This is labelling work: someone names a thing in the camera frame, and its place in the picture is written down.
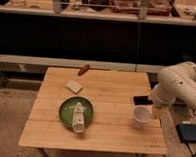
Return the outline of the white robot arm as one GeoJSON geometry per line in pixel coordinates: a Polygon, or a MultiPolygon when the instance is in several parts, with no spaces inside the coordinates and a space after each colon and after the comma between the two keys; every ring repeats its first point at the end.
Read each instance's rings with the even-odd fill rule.
{"type": "Polygon", "coordinates": [[[185,61],[166,66],[158,73],[158,84],[153,87],[148,99],[153,102],[151,117],[159,119],[175,99],[183,100],[196,110],[196,64],[185,61]]]}

